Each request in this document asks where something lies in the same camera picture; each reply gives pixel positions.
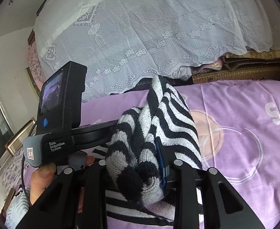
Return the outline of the person's left hand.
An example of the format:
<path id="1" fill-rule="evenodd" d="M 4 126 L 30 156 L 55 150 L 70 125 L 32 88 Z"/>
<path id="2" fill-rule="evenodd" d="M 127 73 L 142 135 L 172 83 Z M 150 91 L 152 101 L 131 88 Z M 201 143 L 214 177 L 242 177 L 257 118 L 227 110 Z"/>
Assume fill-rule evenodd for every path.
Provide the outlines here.
<path id="1" fill-rule="evenodd" d="M 86 166 L 93 164 L 95 158 L 93 156 L 87 156 Z M 52 182 L 54 175 L 56 172 L 56 165 L 54 163 L 46 164 L 36 171 L 34 171 L 31 175 L 31 185 L 30 185 L 30 202 L 33 205 L 37 199 L 42 195 L 45 191 L 46 187 Z M 78 213 L 83 211 L 83 197 L 84 190 L 81 190 L 80 200 L 78 204 Z"/>

